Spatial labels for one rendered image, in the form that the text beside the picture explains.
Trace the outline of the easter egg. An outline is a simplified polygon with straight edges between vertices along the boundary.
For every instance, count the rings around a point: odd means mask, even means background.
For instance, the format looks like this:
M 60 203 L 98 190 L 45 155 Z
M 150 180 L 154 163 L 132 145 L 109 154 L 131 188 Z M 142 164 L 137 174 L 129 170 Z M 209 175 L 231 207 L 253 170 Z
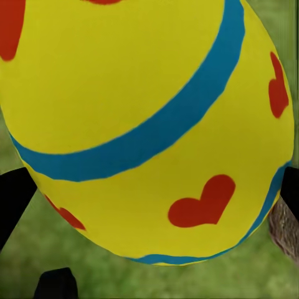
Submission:
M 292 164 L 292 96 L 246 0 L 0 0 L 0 105 L 40 192 L 113 254 L 247 239 Z

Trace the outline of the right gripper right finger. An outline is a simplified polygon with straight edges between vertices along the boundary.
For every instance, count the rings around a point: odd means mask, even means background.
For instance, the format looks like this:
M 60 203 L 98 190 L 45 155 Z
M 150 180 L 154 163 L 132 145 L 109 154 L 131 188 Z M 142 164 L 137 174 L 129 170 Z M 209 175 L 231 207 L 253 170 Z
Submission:
M 280 195 L 299 222 L 299 169 L 286 168 Z

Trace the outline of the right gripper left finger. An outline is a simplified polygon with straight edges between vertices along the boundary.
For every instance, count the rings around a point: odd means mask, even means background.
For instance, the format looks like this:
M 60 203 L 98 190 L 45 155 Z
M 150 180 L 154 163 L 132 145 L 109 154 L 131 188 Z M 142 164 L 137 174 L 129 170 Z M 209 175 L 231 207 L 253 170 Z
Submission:
M 0 175 L 0 252 L 36 189 L 26 167 Z

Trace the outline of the wicker basket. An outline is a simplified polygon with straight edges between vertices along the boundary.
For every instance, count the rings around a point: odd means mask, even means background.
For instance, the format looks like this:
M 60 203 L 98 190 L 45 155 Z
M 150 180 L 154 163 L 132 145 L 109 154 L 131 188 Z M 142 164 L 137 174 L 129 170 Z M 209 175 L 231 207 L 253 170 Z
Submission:
M 280 195 L 268 218 L 274 244 L 299 267 L 299 222 Z

